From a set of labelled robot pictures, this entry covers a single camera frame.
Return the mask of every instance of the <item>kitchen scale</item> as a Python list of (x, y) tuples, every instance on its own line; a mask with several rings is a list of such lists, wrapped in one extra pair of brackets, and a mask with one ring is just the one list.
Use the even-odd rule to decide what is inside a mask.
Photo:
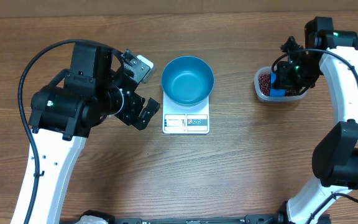
[(208, 134), (209, 96), (197, 105), (180, 106), (164, 93), (162, 131), (165, 134)]

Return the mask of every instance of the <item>red beans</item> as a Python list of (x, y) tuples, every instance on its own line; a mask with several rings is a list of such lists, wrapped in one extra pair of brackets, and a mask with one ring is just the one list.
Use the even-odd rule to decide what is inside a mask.
[(261, 92), (269, 96), (270, 95), (270, 74), (262, 73), (259, 75), (259, 88)]

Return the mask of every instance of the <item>wall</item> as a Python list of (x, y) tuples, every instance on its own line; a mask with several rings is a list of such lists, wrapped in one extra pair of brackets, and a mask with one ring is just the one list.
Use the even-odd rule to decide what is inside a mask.
[(0, 18), (358, 10), (358, 0), (0, 0)]

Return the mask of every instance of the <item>wooden table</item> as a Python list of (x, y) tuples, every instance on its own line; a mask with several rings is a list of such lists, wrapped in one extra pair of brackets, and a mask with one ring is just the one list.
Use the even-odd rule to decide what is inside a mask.
[[(162, 111), (138, 131), (118, 119), (93, 128), (71, 176), (62, 218), (87, 209), (117, 217), (241, 217), (273, 213), (312, 175), (314, 147), (333, 126), (324, 77), (299, 103), (258, 102), (256, 71), (281, 55), (289, 35), (303, 44), (303, 27), (331, 16), (339, 30), (358, 33), (358, 11), (274, 12), (115, 17), (0, 19), (0, 223), (9, 223), (24, 176), (29, 142), (17, 109), (19, 77), (44, 47), (90, 39), (131, 49), (157, 66), (137, 93), (162, 102), (161, 72), (181, 55), (210, 64), (211, 132), (164, 135)], [(32, 95), (70, 66), (72, 45), (55, 49), (32, 68), (24, 85)], [(358, 191), (351, 193), (358, 198)], [(340, 199), (328, 211), (335, 223), (358, 223), (358, 205)]]

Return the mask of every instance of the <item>wood grain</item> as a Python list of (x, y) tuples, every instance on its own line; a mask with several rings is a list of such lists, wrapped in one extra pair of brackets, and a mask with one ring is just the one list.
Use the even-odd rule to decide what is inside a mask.
[[(253, 77), (281, 55), (289, 35), (332, 16), (336, 29), (358, 33), (358, 12), (275, 12), (152, 16), (0, 19), (0, 223), (9, 223), (28, 153), (17, 109), (17, 84), (30, 59), (64, 39), (91, 39), (148, 57), (157, 73), (137, 93), (162, 101), (164, 66), (181, 55), (210, 64), (211, 132), (170, 136), (162, 112), (138, 131), (117, 119), (95, 127), (74, 168), (62, 218), (87, 209), (117, 217), (240, 217), (272, 213), (309, 179), (314, 147), (333, 126), (324, 77), (299, 103), (256, 99)], [(72, 45), (45, 54), (24, 85), (30, 99), (70, 66)], [(358, 197), (358, 191), (351, 193)], [(358, 205), (341, 199), (329, 209), (335, 223), (358, 223)]]
[(0, 0), (0, 18), (358, 10), (358, 0)]

